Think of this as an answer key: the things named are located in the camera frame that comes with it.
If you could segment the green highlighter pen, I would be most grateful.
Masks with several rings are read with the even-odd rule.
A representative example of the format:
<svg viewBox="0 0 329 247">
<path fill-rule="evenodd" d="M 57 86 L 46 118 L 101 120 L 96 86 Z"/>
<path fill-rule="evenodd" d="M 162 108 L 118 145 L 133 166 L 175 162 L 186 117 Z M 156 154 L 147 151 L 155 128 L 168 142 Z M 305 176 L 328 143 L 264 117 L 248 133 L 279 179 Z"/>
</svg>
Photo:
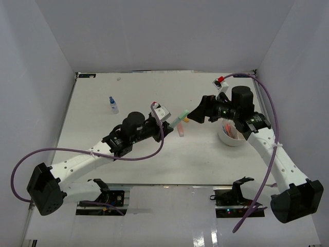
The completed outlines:
<svg viewBox="0 0 329 247">
<path fill-rule="evenodd" d="M 170 128 L 175 128 L 185 117 L 187 117 L 189 114 L 188 110 L 184 110 L 178 117 L 176 117 L 170 124 Z"/>
</svg>

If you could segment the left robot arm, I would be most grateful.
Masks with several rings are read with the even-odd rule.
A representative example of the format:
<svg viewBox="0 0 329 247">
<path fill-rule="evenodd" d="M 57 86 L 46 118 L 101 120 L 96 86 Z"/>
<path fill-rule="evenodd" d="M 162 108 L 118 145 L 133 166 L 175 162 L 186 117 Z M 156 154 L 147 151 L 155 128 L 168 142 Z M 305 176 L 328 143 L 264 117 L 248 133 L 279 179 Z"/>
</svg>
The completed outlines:
<svg viewBox="0 0 329 247">
<path fill-rule="evenodd" d="M 163 107 L 155 109 L 148 118 L 140 112 L 131 112 L 122 124 L 87 150 L 55 165 L 37 165 L 29 180 L 27 191 L 40 215 L 47 216 L 63 204 L 94 201 L 104 205 L 108 201 L 108 186 L 101 179 L 84 183 L 77 179 L 100 166 L 123 160 L 132 151 L 133 144 L 148 138 L 161 142 L 173 131 L 167 119 L 171 114 Z"/>
</svg>

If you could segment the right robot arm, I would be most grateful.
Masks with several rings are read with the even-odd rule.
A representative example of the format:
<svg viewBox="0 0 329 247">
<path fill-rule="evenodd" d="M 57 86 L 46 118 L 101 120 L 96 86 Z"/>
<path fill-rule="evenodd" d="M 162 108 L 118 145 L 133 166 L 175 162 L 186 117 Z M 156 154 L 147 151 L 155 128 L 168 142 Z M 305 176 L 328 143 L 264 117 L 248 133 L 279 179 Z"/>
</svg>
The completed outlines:
<svg viewBox="0 0 329 247">
<path fill-rule="evenodd" d="M 267 118 L 254 110 L 253 93 L 249 87 L 233 87 L 230 99 L 223 92 L 218 97 L 203 96 L 188 118 L 202 124 L 206 117 L 210 122 L 220 118 L 233 121 L 235 128 L 268 166 L 280 192 L 271 196 L 270 208 L 280 222 L 288 223 L 317 211 L 324 191 L 322 184 L 310 180 L 299 170 L 276 142 Z"/>
</svg>

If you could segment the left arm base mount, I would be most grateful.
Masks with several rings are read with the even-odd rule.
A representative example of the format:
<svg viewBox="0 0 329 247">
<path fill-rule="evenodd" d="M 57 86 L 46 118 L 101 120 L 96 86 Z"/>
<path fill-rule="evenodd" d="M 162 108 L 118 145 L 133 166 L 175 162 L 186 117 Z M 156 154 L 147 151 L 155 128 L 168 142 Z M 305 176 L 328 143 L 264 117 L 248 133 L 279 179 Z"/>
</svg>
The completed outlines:
<svg viewBox="0 0 329 247">
<path fill-rule="evenodd" d="M 93 179 L 99 187 L 101 194 L 91 203 L 79 202 L 76 209 L 77 216 L 125 216 L 127 204 L 125 203 L 125 190 L 112 190 L 101 179 Z"/>
</svg>

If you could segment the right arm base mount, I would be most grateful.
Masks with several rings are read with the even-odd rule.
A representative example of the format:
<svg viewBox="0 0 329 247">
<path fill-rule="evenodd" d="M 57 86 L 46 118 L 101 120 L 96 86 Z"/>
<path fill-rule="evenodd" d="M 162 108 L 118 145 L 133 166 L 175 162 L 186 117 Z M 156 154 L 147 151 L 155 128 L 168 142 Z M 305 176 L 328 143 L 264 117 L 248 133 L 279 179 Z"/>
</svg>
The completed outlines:
<svg viewBox="0 0 329 247">
<path fill-rule="evenodd" d="M 252 199 L 245 198 L 241 190 L 241 186 L 249 181 L 254 181 L 254 179 L 243 177 L 227 188 L 214 189 L 214 194 L 209 199 L 215 202 L 215 213 L 218 219 L 242 218 L 251 208 Z"/>
</svg>

